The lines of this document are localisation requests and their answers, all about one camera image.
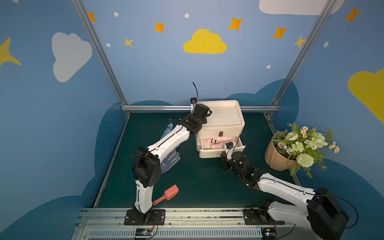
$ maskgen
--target yellow cloud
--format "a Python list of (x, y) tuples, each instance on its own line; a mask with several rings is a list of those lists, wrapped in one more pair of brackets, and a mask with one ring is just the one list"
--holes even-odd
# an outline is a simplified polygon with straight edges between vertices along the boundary
[(377, 73), (358, 72), (348, 80), (348, 88), (382, 123), (384, 123), (384, 68)]
[(223, 53), (227, 45), (217, 33), (199, 29), (192, 35), (192, 39), (184, 44), (183, 49), (187, 53)]

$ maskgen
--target vent grille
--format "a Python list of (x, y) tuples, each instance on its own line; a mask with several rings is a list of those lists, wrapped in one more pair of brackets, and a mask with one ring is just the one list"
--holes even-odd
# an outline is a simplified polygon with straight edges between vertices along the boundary
[[(88, 239), (132, 239), (136, 228), (93, 228)], [(260, 228), (178, 228), (158, 229), (154, 238), (255, 238), (262, 237)]]

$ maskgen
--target yellow star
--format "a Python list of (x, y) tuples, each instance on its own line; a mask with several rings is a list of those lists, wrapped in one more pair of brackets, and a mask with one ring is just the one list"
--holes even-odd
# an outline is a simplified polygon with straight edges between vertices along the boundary
[(302, 39), (301, 36), (300, 36), (300, 39), (297, 43), (295, 43), (294, 45), (299, 45), (299, 48), (301, 48), (301, 45), (303, 44), (303, 42), (305, 42), (307, 39)]
[(93, 13), (88, 13), (89, 18), (91, 19), (91, 21), (96, 22), (94, 14), (95, 14), (94, 12)]
[(236, 20), (234, 18), (232, 18), (232, 24), (231, 26), (228, 28), (228, 30), (231, 30), (231, 29), (236, 29), (237, 31), (239, 30), (239, 27), (240, 27), (240, 23), (241, 21), (243, 21), (242, 19), (239, 19), (239, 20)]
[(6, 61), (13, 62), (19, 65), (22, 65), (19, 61), (16, 60), (9, 53), (9, 44), (11, 43), (11, 38), (7, 38), (5, 42), (0, 46), (0, 66)]
[(280, 38), (280, 39), (282, 39), (283, 38), (283, 34), (285, 33), (286, 30), (288, 30), (288, 28), (281, 29), (281, 28), (277, 27), (276, 34), (272, 38)]
[(361, 11), (356, 11), (355, 7), (352, 8), (351, 13), (344, 19), (348, 19), (349, 22), (352, 22), (353, 19), (356, 17), (357, 14), (361, 13)]
[(133, 42), (133, 40), (128, 41), (126, 38), (124, 38), (124, 39), (125, 39), (125, 44), (124, 45), (129, 45), (132, 48), (131, 42)]
[(165, 23), (157, 23), (157, 22), (155, 22), (155, 24), (156, 24), (156, 30), (155, 31), (162, 31), (162, 32), (164, 32), (163, 27), (164, 27)]

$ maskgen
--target metal mounting plate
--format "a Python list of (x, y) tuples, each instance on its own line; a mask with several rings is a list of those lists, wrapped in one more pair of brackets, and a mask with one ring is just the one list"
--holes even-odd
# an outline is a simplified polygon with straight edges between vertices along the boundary
[[(152, 211), (152, 216), (155, 217), (156, 223), (158, 226), (164, 225), (164, 219), (166, 216), (165, 209), (154, 209)], [(127, 211), (127, 214), (125, 215), (124, 225), (126, 225), (126, 226), (142, 225), (142, 223), (140, 222), (140, 219), (136, 216), (133, 209), (129, 209)], [(146, 225), (152, 226), (153, 220), (151, 219)]]

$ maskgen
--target open drawer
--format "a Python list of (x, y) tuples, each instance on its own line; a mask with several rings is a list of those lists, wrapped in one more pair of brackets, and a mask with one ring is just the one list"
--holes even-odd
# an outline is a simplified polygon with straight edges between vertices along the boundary
[[(235, 139), (235, 144), (237, 143), (237, 146), (235, 147), (235, 152), (238, 152), (238, 151), (242, 152), (245, 146), (243, 146), (241, 139), (239, 139), (239, 137), (234, 137), (234, 139)], [(215, 157), (220, 157), (220, 154), (222, 152), (225, 153), (225, 146), (219, 149), (212, 149), (211, 144), (207, 143), (206, 138), (200, 139), (197, 136), (196, 136), (196, 149), (199, 151), (200, 158), (215, 158)]]

